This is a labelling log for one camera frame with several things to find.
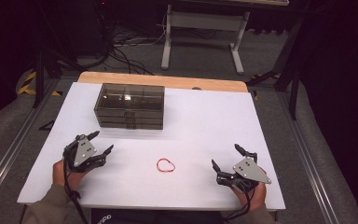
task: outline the white tabletop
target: white tabletop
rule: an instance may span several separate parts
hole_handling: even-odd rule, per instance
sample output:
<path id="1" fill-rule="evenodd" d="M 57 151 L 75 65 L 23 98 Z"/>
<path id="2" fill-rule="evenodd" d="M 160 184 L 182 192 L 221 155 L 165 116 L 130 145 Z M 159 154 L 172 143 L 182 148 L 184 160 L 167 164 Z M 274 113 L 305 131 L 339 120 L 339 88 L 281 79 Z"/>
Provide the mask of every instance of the white tabletop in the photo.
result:
<path id="1" fill-rule="evenodd" d="M 100 131 L 91 140 L 101 154 L 112 144 L 106 165 L 91 171 L 81 183 L 84 207 L 235 210 L 240 208 L 228 187 L 217 185 L 214 159 L 222 171 L 242 160 L 239 144 L 258 153 L 258 165 L 272 180 L 267 208 L 284 209 L 281 188 L 250 93 L 165 90 L 164 129 L 101 128 L 93 108 L 102 84 L 74 83 L 28 179 L 18 203 L 39 201 L 51 184 L 51 167 L 78 134 Z M 166 158 L 171 173 L 156 167 Z"/>

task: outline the black pants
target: black pants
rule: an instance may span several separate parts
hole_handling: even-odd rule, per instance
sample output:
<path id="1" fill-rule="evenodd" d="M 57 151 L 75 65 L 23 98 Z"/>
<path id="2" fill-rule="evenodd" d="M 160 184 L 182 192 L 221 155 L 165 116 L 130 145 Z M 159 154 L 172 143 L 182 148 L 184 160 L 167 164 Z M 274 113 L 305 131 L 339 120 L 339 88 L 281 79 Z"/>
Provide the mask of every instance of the black pants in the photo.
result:
<path id="1" fill-rule="evenodd" d="M 220 212 L 91 209 L 91 224 L 222 224 Z"/>

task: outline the red loop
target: red loop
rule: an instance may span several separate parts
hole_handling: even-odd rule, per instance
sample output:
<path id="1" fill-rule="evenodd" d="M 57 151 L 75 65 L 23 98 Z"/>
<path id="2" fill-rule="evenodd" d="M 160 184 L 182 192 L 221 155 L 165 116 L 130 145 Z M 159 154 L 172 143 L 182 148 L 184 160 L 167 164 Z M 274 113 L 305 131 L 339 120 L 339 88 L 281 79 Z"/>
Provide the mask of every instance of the red loop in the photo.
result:
<path id="1" fill-rule="evenodd" d="M 159 166 L 158 166 L 158 164 L 159 164 L 161 161 L 167 161 L 170 165 L 173 166 L 173 169 L 171 169 L 171 170 L 161 170 L 161 169 L 159 168 Z M 159 159 L 159 161 L 157 162 L 156 166 L 157 166 L 157 169 L 158 169 L 160 172 L 164 172 L 164 173 L 166 173 L 166 172 L 172 172 L 172 171 L 175 170 L 175 165 L 174 165 L 172 162 L 170 162 L 168 159 L 165 159 L 165 158 Z"/>

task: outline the gray sleeve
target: gray sleeve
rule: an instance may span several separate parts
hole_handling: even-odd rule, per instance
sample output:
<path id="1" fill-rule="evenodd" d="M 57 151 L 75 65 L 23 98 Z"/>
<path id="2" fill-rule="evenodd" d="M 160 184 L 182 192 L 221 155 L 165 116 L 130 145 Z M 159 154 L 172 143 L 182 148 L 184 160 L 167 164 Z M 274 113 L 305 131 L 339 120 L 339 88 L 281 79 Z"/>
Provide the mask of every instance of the gray sleeve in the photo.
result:
<path id="1" fill-rule="evenodd" d="M 27 207 L 22 224 L 63 224 L 69 201 L 64 187 L 53 184 L 42 200 Z"/>
<path id="2" fill-rule="evenodd" d="M 272 219 L 265 204 L 247 213 L 244 220 L 244 224 L 279 224 Z"/>

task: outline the person's arm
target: person's arm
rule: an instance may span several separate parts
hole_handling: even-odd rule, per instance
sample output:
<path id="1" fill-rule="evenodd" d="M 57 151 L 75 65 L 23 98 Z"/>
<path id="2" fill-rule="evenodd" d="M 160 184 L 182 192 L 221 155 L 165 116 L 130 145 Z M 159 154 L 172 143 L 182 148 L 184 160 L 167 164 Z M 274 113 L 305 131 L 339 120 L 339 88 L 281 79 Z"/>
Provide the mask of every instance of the person's arm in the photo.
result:
<path id="1" fill-rule="evenodd" d="M 87 173 L 71 173 L 68 182 L 71 189 L 77 189 Z M 66 206 L 70 199 L 64 189 L 63 161 L 53 165 L 53 184 L 42 200 L 29 206 L 24 214 L 23 224 L 61 224 L 66 219 Z"/>
<path id="2" fill-rule="evenodd" d="M 243 193 L 232 189 L 237 195 L 238 199 L 242 206 L 248 203 L 246 196 Z M 272 216 L 267 211 L 266 207 L 266 196 L 267 188 L 266 185 L 260 182 L 255 189 L 249 192 L 249 195 L 253 195 L 253 198 L 250 202 L 249 212 L 244 215 L 244 224 L 279 224 L 272 219 Z"/>

